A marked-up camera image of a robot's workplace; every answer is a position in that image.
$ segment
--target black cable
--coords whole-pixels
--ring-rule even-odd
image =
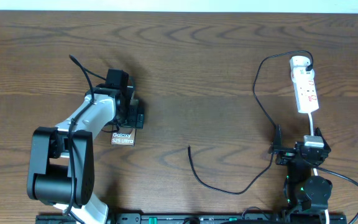
[[[67,141],[67,149],[68,149],[68,153],[70,155],[70,171],[71,171],[71,196],[70,196],[70,202],[68,204],[67,209],[63,212],[63,215],[68,215],[71,212],[71,208],[73,207],[73,204],[75,202],[75,190],[76,190],[76,182],[75,182],[75,163],[74,163],[74,152],[73,152],[73,147],[76,150],[76,147],[74,145],[74,141],[73,141],[73,128],[74,125],[76,125],[76,122],[79,120],[79,118],[81,117],[81,115],[91,106],[93,105],[94,102],[94,91],[93,91],[93,87],[92,87],[92,83],[91,80],[88,76],[88,74],[86,73],[86,70],[84,69],[84,67],[77,61],[77,59],[72,56],[69,55],[69,58],[77,65],[81,68],[81,70],[83,71],[86,80],[88,81],[89,84],[89,88],[91,90],[91,100],[89,101],[89,103],[74,117],[71,119],[70,125],[68,127],[68,141]]]
[[[337,172],[333,172],[333,171],[331,171],[331,170],[327,170],[327,169],[324,169],[324,168],[315,166],[315,165],[313,165],[312,163],[306,161],[305,158],[302,158],[302,159],[303,159],[303,162],[305,162],[306,164],[308,164],[311,168],[315,168],[315,169],[324,171],[324,172],[326,172],[326,173],[328,173],[328,174],[335,175],[335,176],[337,176],[337,177],[340,177],[340,178],[342,178],[342,179],[344,179],[344,180],[347,180],[347,181],[349,181],[350,183],[352,183],[352,184],[358,186],[358,182],[357,182],[357,181],[355,181],[355,180],[353,180],[353,179],[351,179],[351,178],[349,178],[349,177],[346,177],[345,175],[338,174]],[[354,216],[354,218],[349,222],[349,224],[353,224],[357,219],[358,219],[358,212],[356,213],[356,215]]]
[[[117,132],[119,132],[119,126],[118,126],[118,124],[112,124],[111,125],[111,131],[105,131],[105,130],[102,129],[102,132],[105,132],[105,133],[117,133]]]
[[[100,75],[97,75],[97,74],[95,74],[95,73],[93,73],[93,72],[89,71],[89,70],[88,70],[88,69],[86,69],[85,67],[83,67],[83,68],[84,68],[84,69],[85,69],[85,71],[87,71],[89,74],[94,75],[94,76],[96,76],[96,77],[98,77],[98,78],[101,78],[101,79],[103,79],[104,81],[106,81],[106,78],[101,77]]]
[[[193,165],[193,160],[191,158],[191,149],[190,149],[190,146],[188,146],[187,148],[187,152],[188,152],[188,155],[189,155],[189,161],[190,161],[190,167],[191,167],[191,171],[193,171],[193,174],[194,174],[194,177],[196,177],[196,180],[201,184],[203,185],[204,187],[207,187],[209,189],[212,189],[212,190],[217,190],[218,192],[223,192],[223,193],[226,193],[226,194],[231,194],[231,195],[240,195],[240,194],[243,194],[244,192],[246,192],[250,187],[251,185],[261,176],[263,175],[269,168],[270,166],[272,165],[272,162],[273,162],[273,156],[274,154],[272,153],[272,157],[270,158],[270,163],[268,164],[268,166],[260,173],[258,174],[252,181],[251,183],[242,191],[240,192],[230,192],[230,191],[227,191],[227,190],[222,190],[222,189],[218,189],[216,187],[212,187],[206,183],[204,183],[197,175],[195,169],[194,169],[194,165]]]
[[[310,52],[308,52],[307,50],[296,50],[296,51],[291,51],[291,52],[286,52],[286,53],[282,53],[282,54],[276,54],[276,55],[271,55],[265,59],[262,60],[262,62],[259,65],[258,71],[256,72],[256,76],[255,76],[255,80],[254,80],[254,85],[252,86],[252,92],[254,94],[255,100],[256,102],[258,102],[260,108],[262,109],[262,111],[264,111],[267,119],[271,122],[271,124],[273,125],[274,128],[276,128],[276,124],[274,123],[273,119],[269,116],[269,114],[265,111],[265,108],[262,106],[262,104],[260,103],[260,101],[258,100],[258,98],[256,97],[255,94],[255,84],[256,84],[256,80],[258,79],[258,75],[259,75],[259,71],[260,68],[262,67],[262,64],[269,58],[274,58],[274,57],[279,57],[279,56],[283,56],[283,55],[289,55],[289,54],[296,54],[296,53],[308,53],[310,55],[310,65],[307,66],[306,71],[310,71],[313,68],[313,56]]]
[[[78,223],[80,223],[80,224],[85,224],[85,222],[84,222],[83,220],[81,220],[80,218],[78,218],[78,216],[76,216],[73,212],[70,212],[69,215],[70,215],[71,217],[73,217],[73,219],[74,219],[76,222],[78,222]]]
[[[251,206],[251,207],[247,208],[247,209],[242,213],[241,218],[242,218],[242,219],[246,219],[246,218],[245,218],[246,213],[247,213],[250,209],[253,209],[253,208],[258,209],[260,212],[262,212],[262,214],[264,215],[264,217],[265,217],[267,220],[269,220],[269,218],[266,216],[266,214],[264,213],[264,211],[263,211],[262,209],[260,209],[259,207],[256,207],[256,206]]]

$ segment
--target white power strip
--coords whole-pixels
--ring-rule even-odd
[[[290,60],[291,79],[295,89],[296,105],[299,113],[311,113],[318,109],[317,92],[314,85],[314,70],[306,71],[310,60],[304,56],[294,56]]]

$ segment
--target wood grain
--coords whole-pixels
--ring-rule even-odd
[[[105,75],[129,72],[146,103],[135,147],[94,142],[94,191],[112,207],[160,212],[241,212],[285,205],[285,167],[272,166],[250,190],[225,195],[201,178],[242,190],[269,163],[271,124],[252,96],[260,61],[313,53],[320,110],[314,122],[333,149],[324,167],[358,181],[358,15],[0,11],[0,223],[33,223],[57,212],[25,192],[32,132],[54,126],[83,101],[87,83],[68,59]],[[267,61],[257,94],[285,144],[308,132],[296,112],[288,57]],[[94,84],[100,81],[91,78]],[[358,189],[336,177],[330,211],[350,220]]]

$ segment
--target white wall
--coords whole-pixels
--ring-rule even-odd
[[[358,13],[358,0],[0,0],[0,10]]]

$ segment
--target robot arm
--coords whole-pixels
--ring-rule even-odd
[[[128,86],[129,76],[122,70],[110,69],[106,82],[93,88],[94,101],[76,121],[71,130],[75,164],[75,202],[70,215],[85,223],[105,223],[108,206],[93,193],[93,140],[107,124],[142,129],[144,111],[133,99],[134,87]],[[69,157],[68,132],[70,123],[89,105],[90,91],[83,104],[54,128],[39,127],[32,138],[27,179],[27,194],[66,210],[71,199],[71,163],[68,166],[51,164],[50,159]]]

